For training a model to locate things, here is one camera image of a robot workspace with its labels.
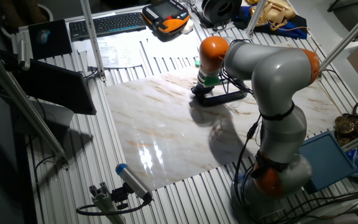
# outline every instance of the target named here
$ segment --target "cable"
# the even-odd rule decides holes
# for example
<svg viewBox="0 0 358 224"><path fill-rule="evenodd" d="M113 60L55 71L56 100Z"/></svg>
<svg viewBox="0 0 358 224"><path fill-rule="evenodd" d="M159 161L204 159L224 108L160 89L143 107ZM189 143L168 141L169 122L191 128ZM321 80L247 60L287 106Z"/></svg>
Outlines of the cable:
<svg viewBox="0 0 358 224"><path fill-rule="evenodd" d="M96 69L95 71L93 71L90 75L85 76L84 78L86 79L86 78L92 76L92 75L95 74L97 71L98 71L98 69Z"/></svg>
<svg viewBox="0 0 358 224"><path fill-rule="evenodd" d="M37 103L40 105L42 112L44 113L44 121L47 121L47 114L45 113L44 107L42 106L41 102L38 100L38 98L35 98L37 100Z"/></svg>
<svg viewBox="0 0 358 224"><path fill-rule="evenodd" d="M317 53L317 50L321 47L321 44L316 47L316 50L314 50L315 53Z"/></svg>
<svg viewBox="0 0 358 224"><path fill-rule="evenodd" d="M248 133L247 133L247 139L246 139L246 143L244 144L244 146L241 149L240 155L239 155L239 159L237 161L237 165L236 165L236 173L234 174L234 191L236 192L236 197L239 201L239 203L242 205L242 200L239 196L239 190L238 190L238 183L239 183L239 170L240 170L240 164L241 164L241 159L242 156L244 155L244 152L246 150L247 147L247 143L249 142L249 140L254 136L256 128L258 126L259 120L262 117L262 115L260 114L258 117L258 120L251 126L251 128L249 129Z"/></svg>
<svg viewBox="0 0 358 224"><path fill-rule="evenodd" d="M149 203L147 202L143 202L142 205L139 205L136 208L130 208L124 211L116 211L116 212L84 212L81 211L82 209L86 209L86 208L94 208L96 207L96 205L84 205L81 207L78 207L75 211L80 214L80 215L88 215L88 216L103 216L103 215L122 215L122 214L127 214L127 213L131 213L131 212L135 212L140 210L141 208L143 208L144 206L148 205Z"/></svg>
<svg viewBox="0 0 358 224"><path fill-rule="evenodd" d="M279 30L282 30L282 31L291 31L291 30L296 30L296 29L306 29L306 30L310 30L309 28L307 27L296 27L296 28L292 28L292 29L282 29L282 28L279 28L278 26L276 26L275 22L272 22L270 20L268 20L268 22L270 23L270 25L276 29L279 29Z"/></svg>
<svg viewBox="0 0 358 224"><path fill-rule="evenodd" d="M30 140L25 144L25 148L38 136L38 133L36 133Z"/></svg>
<svg viewBox="0 0 358 224"><path fill-rule="evenodd" d="M50 159L50 158L53 158L53 157L55 157L55 155L46 157L45 159L42 159L42 160L35 166L35 171L37 171L38 166L41 165L41 163L43 163L43 161L46 161L47 159Z"/></svg>
<svg viewBox="0 0 358 224"><path fill-rule="evenodd" d="M340 217L341 215L346 214L347 212L349 212L350 210L352 210L354 207L358 206L358 202L356 204L354 204L352 207L350 207L349 209L347 209L345 212L342 212L340 214L334 215L334 216L330 216L330 217L317 217L314 215L305 215L305 217L310 217L310 218L318 218L320 220L327 220L330 218L336 218L336 217Z"/></svg>
<svg viewBox="0 0 358 224"><path fill-rule="evenodd" d="M237 42L245 42L245 41L248 41L250 44L252 44L252 41L249 39L236 39L236 40L233 40L232 42L230 42L230 45L237 43Z"/></svg>
<svg viewBox="0 0 358 224"><path fill-rule="evenodd" d="M327 206L327 205L330 205L330 204L333 204L333 203L338 203L338 202L344 202L344 201L355 200L355 199L357 199L357 198L358 198L358 195L353 196L353 197L349 197L349 198L337 199L337 200L333 200L333 201L327 202L327 203L325 203L325 204L323 204L323 205L320 205L320 206L317 206L316 208L311 209L310 211L307 211L307 212L305 212L305 213L302 213L301 215L298 215L298 216L293 217L293 218L289 218L289 219L288 219L289 221L286 222L286 223L284 223L284 224L291 224L291 223L294 223L294 222L296 222L296 221L298 221L298 220L301 220L302 218L306 217L306 216L307 216L309 213L311 213L312 211L315 211L315 210L317 210L317 209L319 209L319 208L322 208L322 207L324 207L324 206ZM354 206L352 206L349 210L351 210L352 208L354 208L356 205L358 205L358 203L355 204ZM341 213L341 214L339 214L339 215L336 215L336 216L333 216L333 217L328 217L327 219L335 218L335 217L340 216L340 215L343 215L343 213Z"/></svg>
<svg viewBox="0 0 358 224"><path fill-rule="evenodd" d="M9 61L6 61L6 58L4 58L4 57L2 57L2 56L0 56L0 59L1 59L3 62L5 62L5 63L9 63L10 65L13 65L13 66L15 66L15 67L21 69L21 66L20 66L20 65L18 65L18 64L16 64L16 63L9 62Z"/></svg>

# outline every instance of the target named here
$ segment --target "blue cap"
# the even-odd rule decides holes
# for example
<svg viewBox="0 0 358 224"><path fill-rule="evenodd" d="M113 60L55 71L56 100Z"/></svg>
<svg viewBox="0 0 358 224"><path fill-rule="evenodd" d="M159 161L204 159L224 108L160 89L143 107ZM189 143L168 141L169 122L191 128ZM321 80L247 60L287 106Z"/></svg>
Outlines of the blue cap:
<svg viewBox="0 0 358 224"><path fill-rule="evenodd" d="M116 173L119 175L126 167L128 167L127 164L118 164L116 166Z"/></svg>

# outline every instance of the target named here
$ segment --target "floor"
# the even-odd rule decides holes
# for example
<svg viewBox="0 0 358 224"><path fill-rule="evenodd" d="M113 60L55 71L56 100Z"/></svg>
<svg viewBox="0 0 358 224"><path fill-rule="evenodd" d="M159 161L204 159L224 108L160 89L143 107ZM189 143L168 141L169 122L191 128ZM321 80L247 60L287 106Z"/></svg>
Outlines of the floor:
<svg viewBox="0 0 358 224"><path fill-rule="evenodd" d="M334 0L291 1L297 14L306 18L308 21L308 27L326 54L329 54L349 33L333 12L327 12L328 7L333 2ZM347 57L357 47L358 41L351 42L342 53L338 55L333 64L358 99L358 74L347 60Z"/></svg>

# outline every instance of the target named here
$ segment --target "yellow object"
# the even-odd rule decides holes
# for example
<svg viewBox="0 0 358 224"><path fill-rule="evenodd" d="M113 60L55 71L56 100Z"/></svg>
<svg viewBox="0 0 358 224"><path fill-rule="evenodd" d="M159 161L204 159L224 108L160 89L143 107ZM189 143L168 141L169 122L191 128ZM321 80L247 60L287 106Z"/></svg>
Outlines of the yellow object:
<svg viewBox="0 0 358 224"><path fill-rule="evenodd" d="M250 9L249 9L249 14L250 14L250 16L253 16L254 15L254 13L255 13L255 9L256 9L256 6L254 6L254 7L251 7ZM259 26L264 26L264 25L266 25L267 24L267 18L266 18L266 16L265 16L265 13L262 11L262 13L260 14L260 16L259 16L259 19L258 19L258 22L256 22L256 27L259 27Z"/></svg>
<svg viewBox="0 0 358 224"><path fill-rule="evenodd" d="M293 8L284 0L267 0L264 13L268 20L277 24L296 16Z"/></svg>
<svg viewBox="0 0 358 224"><path fill-rule="evenodd" d="M250 4L251 6L254 6L256 4L258 4L259 0L246 0L248 2L248 4Z"/></svg>

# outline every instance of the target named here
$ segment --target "robotic arm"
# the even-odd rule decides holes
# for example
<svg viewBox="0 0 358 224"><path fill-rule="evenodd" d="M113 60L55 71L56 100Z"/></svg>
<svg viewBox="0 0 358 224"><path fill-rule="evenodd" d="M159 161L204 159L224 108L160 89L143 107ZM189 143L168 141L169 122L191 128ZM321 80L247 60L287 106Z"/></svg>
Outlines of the robotic arm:
<svg viewBox="0 0 358 224"><path fill-rule="evenodd" d="M306 137L306 118L292 96L313 83L319 60L305 49L269 47L208 37L200 47L200 72L196 88L211 91L223 66L238 80L252 80L254 97L263 118L263 139L246 186L238 187L246 205L284 197L305 185L313 171L296 154Z"/></svg>

